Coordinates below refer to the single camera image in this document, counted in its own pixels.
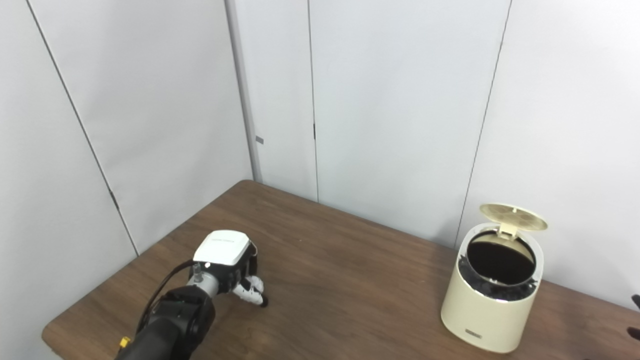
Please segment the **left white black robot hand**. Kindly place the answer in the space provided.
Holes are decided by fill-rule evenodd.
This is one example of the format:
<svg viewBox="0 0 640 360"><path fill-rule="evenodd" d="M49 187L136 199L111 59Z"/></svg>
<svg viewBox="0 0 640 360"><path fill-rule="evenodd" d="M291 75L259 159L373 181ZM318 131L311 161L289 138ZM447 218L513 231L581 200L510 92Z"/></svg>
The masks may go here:
<svg viewBox="0 0 640 360"><path fill-rule="evenodd" d="M192 258L190 286L210 299L232 293L243 301L265 308L265 283L258 276L258 248L249 236L236 230L208 234Z"/></svg>

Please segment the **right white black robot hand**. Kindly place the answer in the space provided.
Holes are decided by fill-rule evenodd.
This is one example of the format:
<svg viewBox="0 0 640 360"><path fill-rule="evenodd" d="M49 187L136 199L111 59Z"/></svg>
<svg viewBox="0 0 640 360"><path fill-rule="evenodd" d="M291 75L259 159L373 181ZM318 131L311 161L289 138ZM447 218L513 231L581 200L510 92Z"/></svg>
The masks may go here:
<svg viewBox="0 0 640 360"><path fill-rule="evenodd" d="M639 310L640 309L640 295L639 294L633 294L633 296L631 296L631 300L633 301L634 305L636 305L636 307ZM629 326L626 329L626 332L634 340L640 341L640 328L635 327L635 326Z"/></svg>

